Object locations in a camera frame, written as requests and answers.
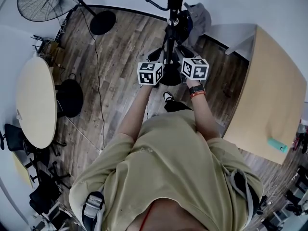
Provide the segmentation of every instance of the person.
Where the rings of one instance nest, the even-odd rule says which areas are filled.
[[[144,123],[152,86],[141,87],[112,141],[70,190],[81,223],[88,195],[103,189],[98,230],[238,231],[247,224],[248,196],[260,200],[261,181],[220,137],[200,83],[187,86],[193,110],[164,92],[168,113]],[[237,171],[251,190],[246,199],[229,180]]]

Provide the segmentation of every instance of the black watch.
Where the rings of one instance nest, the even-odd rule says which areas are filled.
[[[189,94],[192,95],[201,90],[204,90],[204,86],[200,84],[199,86],[194,86],[194,87],[189,88]]]

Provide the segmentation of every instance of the sneaker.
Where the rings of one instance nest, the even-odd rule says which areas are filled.
[[[164,98],[165,102],[167,102],[169,100],[174,101],[173,96],[169,91],[165,91],[163,93],[163,98]]]

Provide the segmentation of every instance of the black cable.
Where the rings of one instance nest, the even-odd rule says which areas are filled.
[[[100,75],[99,75],[99,71],[100,71],[100,68],[99,68],[99,59],[98,59],[98,53],[97,53],[97,50],[96,50],[96,40],[95,38],[93,37],[93,35],[91,34],[91,31],[90,31],[90,28],[88,26],[88,23],[87,23],[87,19],[86,19],[86,16],[85,14],[83,13],[81,7],[80,8],[80,11],[82,12],[82,15],[83,17],[85,18],[85,22],[86,22],[86,25],[87,25],[87,28],[89,30],[89,33],[91,35],[91,37],[94,39],[94,49],[95,49],[95,52],[96,52],[96,56],[97,56],[97,78],[98,78],[98,87],[97,87],[97,91],[98,91],[98,94],[100,95],[100,107],[101,107],[101,113],[102,113],[102,119],[103,119],[103,146],[105,148],[105,140],[104,140],[104,127],[105,127],[105,119],[104,119],[104,116],[103,116],[103,104],[102,104],[102,95],[101,95],[101,91],[100,91],[100,86],[101,86],[101,78],[100,78]]]

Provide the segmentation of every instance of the wooden floor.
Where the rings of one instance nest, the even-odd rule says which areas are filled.
[[[97,92],[97,58],[94,40],[90,36],[80,8],[73,12],[61,39],[65,48],[62,80],[69,74],[76,74],[77,81],[84,94],[84,105],[80,115],[68,119],[58,119],[56,139],[65,141],[65,148],[58,147],[61,156],[56,160],[59,172],[70,173],[65,182],[72,184],[78,176],[98,156],[103,145],[108,144],[121,119],[130,107],[140,86],[137,81],[137,62],[149,50],[160,47],[163,41],[166,22],[144,15],[114,11],[117,21],[113,29],[103,36],[94,36],[99,56],[100,92],[103,102],[103,122],[100,99]],[[85,11],[90,23],[92,16]],[[230,121],[233,109],[240,95],[248,68],[248,62],[235,56],[225,55],[225,49],[206,38],[200,38],[195,50],[209,62],[211,68],[205,85],[206,97],[210,108],[222,130]],[[164,113],[163,91],[168,90],[181,100],[191,105],[185,86],[167,87],[160,85],[151,93],[148,115],[144,119]],[[284,205],[286,189],[292,184],[290,179],[298,164],[306,164],[306,159],[299,152],[290,152],[283,166],[241,151],[247,164],[262,179],[264,184],[274,174],[271,186],[277,185],[273,205],[267,207],[270,214]],[[68,190],[64,190],[60,201],[69,208]],[[253,219],[246,230],[255,230],[260,224],[260,216]]]

